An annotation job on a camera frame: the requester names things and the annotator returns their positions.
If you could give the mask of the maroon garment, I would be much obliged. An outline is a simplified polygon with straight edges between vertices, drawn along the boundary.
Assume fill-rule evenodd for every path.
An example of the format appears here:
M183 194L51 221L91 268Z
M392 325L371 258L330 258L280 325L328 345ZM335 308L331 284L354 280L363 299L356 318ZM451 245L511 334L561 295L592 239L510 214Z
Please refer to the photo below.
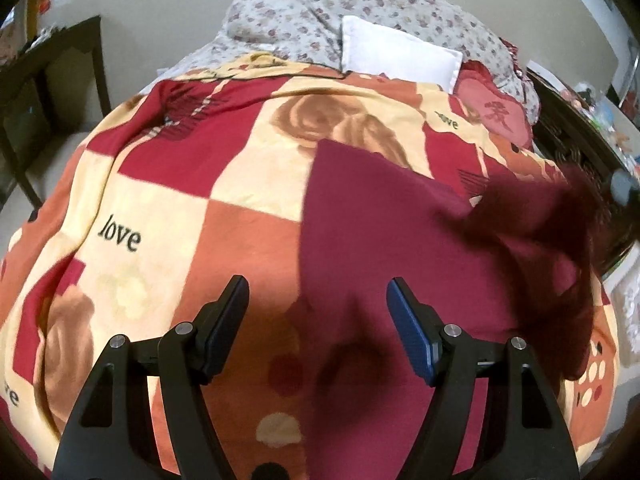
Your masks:
M477 204L359 148L319 144L300 230L292 310L314 479L393 479L432 390L409 364L386 306L402 278L474 337L520 335L552 385L586 368L596 203L577 182L493 177Z

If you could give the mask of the red orange patterned blanket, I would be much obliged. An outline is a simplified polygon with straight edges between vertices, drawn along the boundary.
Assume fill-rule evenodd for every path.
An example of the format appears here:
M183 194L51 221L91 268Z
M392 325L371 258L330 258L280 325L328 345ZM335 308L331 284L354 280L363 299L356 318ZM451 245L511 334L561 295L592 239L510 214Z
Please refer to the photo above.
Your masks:
M432 84L265 53L160 82L81 142L2 259L1 418L40 471L51 471L111 336L162 336L241 274L250 304L224 371L204 390L206 406L240 478L313 479L291 313L304 201L323 141L381 155L471 204L503 174L589 192ZM586 368L552 385L580 462L603 434L618 367L613 309L592 257L591 293Z

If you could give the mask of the dark wooden headboard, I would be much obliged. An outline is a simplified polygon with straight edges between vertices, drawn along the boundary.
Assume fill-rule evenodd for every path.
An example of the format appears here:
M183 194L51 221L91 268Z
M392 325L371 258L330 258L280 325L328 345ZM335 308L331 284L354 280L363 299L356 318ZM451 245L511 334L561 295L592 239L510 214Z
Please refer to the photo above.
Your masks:
M540 101L538 122L533 126L536 147L559 165L579 167L601 197L600 223L606 234L602 270L611 271L634 244L631 221L608 188L612 174L623 165L597 128L570 101L532 70L527 76Z

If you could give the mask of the red heart cushion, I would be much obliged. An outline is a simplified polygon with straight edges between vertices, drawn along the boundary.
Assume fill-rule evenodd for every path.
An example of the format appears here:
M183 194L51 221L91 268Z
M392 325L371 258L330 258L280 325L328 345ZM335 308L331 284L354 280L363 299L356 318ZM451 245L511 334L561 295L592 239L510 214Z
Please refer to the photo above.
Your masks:
M454 95L468 110L468 117L488 131L502 136L518 148L532 147L533 131L525 108L498 89L482 63L469 61L461 65Z

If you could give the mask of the dark wooden desk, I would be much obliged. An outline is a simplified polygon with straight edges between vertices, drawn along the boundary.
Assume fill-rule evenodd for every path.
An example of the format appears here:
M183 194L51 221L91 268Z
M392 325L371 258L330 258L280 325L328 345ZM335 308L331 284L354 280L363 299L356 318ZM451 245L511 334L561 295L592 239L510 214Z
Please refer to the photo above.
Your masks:
M104 117L110 114L112 104L103 61L101 22L101 17L95 15L73 26L59 29L48 39L33 44L11 64L4 66L1 70L1 121L4 122L4 110L9 102L20 94L26 82L32 81L48 125L61 125L53 102L47 69L70 49L91 55L100 109Z

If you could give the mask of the white pillow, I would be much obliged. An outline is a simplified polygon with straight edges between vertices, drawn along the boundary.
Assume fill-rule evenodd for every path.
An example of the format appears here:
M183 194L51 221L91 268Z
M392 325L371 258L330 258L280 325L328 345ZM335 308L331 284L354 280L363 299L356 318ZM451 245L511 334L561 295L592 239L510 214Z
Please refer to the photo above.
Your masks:
M372 24L353 15L342 18L344 72L437 84L451 93L457 84L462 58L459 51L437 47L408 32Z

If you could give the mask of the floral quilt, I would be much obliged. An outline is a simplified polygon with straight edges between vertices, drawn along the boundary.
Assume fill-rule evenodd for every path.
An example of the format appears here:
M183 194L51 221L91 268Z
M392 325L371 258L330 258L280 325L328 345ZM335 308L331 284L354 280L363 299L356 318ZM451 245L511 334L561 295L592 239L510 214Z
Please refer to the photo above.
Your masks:
M465 61L482 63L497 88L521 103L531 124L537 122L538 94L518 67L515 47L447 0L233 0L214 40L157 77L216 68L253 51L337 68L346 15L408 32L437 47L461 52Z

